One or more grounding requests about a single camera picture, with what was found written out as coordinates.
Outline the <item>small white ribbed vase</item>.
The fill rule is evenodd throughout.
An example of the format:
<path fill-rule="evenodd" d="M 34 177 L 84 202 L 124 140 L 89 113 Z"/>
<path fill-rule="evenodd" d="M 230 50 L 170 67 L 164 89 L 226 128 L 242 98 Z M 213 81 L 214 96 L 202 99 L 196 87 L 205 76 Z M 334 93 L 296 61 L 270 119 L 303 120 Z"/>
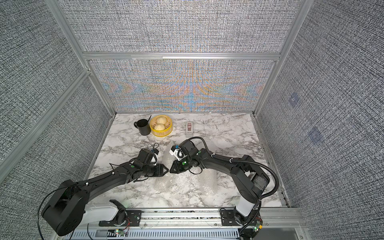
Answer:
<path fill-rule="evenodd" d="M 161 163 L 170 170 L 174 160 L 177 159 L 170 154 L 170 148 L 165 150 Z M 165 176 L 157 178 L 155 187 L 159 192 L 172 191 L 181 180 L 181 177 L 181 174 L 170 174 L 168 172 Z"/>

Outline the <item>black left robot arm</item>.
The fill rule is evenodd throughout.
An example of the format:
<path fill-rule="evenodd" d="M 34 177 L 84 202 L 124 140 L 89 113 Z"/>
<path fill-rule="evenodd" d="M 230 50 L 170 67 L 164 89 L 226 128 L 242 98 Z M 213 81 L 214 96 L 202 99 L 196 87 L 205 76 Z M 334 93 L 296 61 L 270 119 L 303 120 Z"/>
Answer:
<path fill-rule="evenodd" d="M 73 182 L 67 180 L 45 199 L 47 204 L 38 208 L 38 217 L 42 217 L 59 236 L 65 236 L 82 224 L 86 214 L 86 205 L 97 196 L 130 182 L 137 182 L 140 177 L 159 178 L 169 169 L 153 163 L 154 153 L 141 149 L 136 158 L 118 165 L 113 170 L 94 178 Z"/>

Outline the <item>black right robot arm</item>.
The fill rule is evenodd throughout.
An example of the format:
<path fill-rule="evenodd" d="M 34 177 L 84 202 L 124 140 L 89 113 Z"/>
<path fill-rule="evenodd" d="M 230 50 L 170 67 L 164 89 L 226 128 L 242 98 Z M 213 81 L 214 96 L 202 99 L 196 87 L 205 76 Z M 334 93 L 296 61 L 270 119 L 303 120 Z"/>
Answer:
<path fill-rule="evenodd" d="M 198 149 L 192 142 L 193 138 L 183 141 L 179 145 L 173 145 L 170 154 L 176 160 L 173 162 L 170 173 L 181 174 L 190 171 L 192 168 L 201 170 L 215 170 L 232 178 L 240 193 L 239 203 L 235 212 L 243 218 L 248 217 L 254 207 L 267 197 L 264 193 L 270 178 L 266 174 L 268 167 L 255 162 L 250 156 L 244 155 L 241 158 L 230 158 L 218 155 L 204 147 Z"/>

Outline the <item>grey tape dispenser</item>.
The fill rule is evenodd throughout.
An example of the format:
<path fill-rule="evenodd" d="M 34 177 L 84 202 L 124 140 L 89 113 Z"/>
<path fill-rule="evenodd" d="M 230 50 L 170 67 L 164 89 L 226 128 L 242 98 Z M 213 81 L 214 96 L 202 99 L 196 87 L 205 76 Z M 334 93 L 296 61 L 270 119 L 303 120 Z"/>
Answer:
<path fill-rule="evenodd" d="M 193 122 L 186 123 L 186 137 L 191 138 L 194 136 L 194 126 Z"/>

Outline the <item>steamed bun front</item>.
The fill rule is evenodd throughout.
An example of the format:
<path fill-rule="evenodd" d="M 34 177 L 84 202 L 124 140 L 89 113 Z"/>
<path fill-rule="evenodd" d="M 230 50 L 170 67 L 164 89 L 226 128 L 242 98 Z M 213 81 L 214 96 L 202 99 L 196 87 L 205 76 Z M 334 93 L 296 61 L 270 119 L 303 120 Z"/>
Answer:
<path fill-rule="evenodd" d="M 154 130 L 156 131 L 164 131 L 166 129 L 165 125 L 164 124 L 159 124 L 157 123 L 155 126 L 154 126 Z"/>

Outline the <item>steamed bun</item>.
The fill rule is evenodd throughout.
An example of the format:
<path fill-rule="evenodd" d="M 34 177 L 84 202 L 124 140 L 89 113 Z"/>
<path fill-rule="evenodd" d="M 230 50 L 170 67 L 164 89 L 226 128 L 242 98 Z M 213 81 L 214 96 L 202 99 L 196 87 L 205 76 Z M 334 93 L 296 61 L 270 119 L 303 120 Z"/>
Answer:
<path fill-rule="evenodd" d="M 154 130 L 156 131 L 164 131 L 166 129 L 165 125 L 164 124 L 159 124 L 157 123 L 155 126 L 154 126 Z"/>
<path fill-rule="evenodd" d="M 163 116 L 159 116 L 159 117 L 157 117 L 157 119 L 156 119 L 156 123 L 157 123 L 157 124 L 165 125 L 167 122 L 168 122 L 167 118 L 166 118 L 166 117 L 163 117 Z"/>

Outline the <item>yellow bamboo steamer basket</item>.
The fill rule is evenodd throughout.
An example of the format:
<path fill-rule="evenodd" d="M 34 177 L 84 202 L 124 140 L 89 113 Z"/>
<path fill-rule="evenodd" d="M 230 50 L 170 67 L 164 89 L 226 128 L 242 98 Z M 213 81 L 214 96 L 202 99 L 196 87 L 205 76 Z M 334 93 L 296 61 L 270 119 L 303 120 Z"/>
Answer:
<path fill-rule="evenodd" d="M 156 137 L 166 137 L 173 131 L 172 119 L 167 115 L 158 115 L 150 120 L 151 132 Z"/>

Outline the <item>black mug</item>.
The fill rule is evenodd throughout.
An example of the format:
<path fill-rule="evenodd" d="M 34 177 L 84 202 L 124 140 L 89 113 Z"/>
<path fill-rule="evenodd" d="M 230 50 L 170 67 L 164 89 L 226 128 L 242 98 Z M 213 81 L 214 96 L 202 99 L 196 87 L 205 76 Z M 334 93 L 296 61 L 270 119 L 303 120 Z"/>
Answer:
<path fill-rule="evenodd" d="M 152 116 L 150 116 L 148 119 L 140 119 L 134 122 L 134 127 L 138 129 L 139 133 L 142 136 L 147 136 L 151 133 L 151 128 L 150 128 L 151 117 Z"/>

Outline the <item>steamed bun back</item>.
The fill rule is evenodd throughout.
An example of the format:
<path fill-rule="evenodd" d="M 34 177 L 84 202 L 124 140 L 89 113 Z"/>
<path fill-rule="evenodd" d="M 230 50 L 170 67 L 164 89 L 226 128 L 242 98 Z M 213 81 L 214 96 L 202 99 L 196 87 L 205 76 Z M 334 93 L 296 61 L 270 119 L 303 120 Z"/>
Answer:
<path fill-rule="evenodd" d="M 156 123 L 157 123 L 157 124 L 165 125 L 167 122 L 168 122 L 167 118 L 166 118 L 166 117 L 163 117 L 163 116 L 159 116 L 159 117 L 157 117 L 157 119 L 156 119 Z"/>

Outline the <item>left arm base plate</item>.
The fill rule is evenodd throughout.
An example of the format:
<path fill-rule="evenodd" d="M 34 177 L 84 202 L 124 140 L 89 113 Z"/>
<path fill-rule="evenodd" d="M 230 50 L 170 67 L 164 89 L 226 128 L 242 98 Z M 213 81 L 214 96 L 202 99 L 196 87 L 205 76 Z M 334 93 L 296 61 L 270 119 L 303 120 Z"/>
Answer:
<path fill-rule="evenodd" d="M 138 227 L 142 218 L 141 210 L 119 211 L 110 221 L 100 221 L 99 227 Z"/>

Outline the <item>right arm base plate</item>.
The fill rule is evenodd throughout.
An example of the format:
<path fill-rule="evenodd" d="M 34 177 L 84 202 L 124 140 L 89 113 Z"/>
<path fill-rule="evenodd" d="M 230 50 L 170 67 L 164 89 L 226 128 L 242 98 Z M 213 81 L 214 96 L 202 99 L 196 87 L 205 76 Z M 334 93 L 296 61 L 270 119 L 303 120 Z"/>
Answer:
<path fill-rule="evenodd" d="M 245 226 L 250 223 L 250 226 L 259 226 L 263 224 L 260 212 L 253 209 L 247 217 L 238 213 L 235 209 L 219 209 L 222 226 Z"/>

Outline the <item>aluminium front rail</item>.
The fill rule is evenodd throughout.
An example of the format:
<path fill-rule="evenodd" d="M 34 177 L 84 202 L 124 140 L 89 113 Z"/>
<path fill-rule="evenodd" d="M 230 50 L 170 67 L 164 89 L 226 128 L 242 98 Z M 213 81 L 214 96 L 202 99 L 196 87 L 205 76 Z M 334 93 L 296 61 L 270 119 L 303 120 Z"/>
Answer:
<path fill-rule="evenodd" d="M 240 223 L 235 219 L 233 208 L 128 208 L 126 217 L 121 224 L 114 224 L 112 220 L 102 221 L 92 219 L 91 227 L 104 227 L 112 229 L 131 228 L 242 228 L 250 220 L 253 222 L 247 227 L 261 223 L 262 228 L 292 228 L 305 229 L 307 225 L 298 208 L 261 208 L 257 217 L 257 209 L 251 216 Z"/>

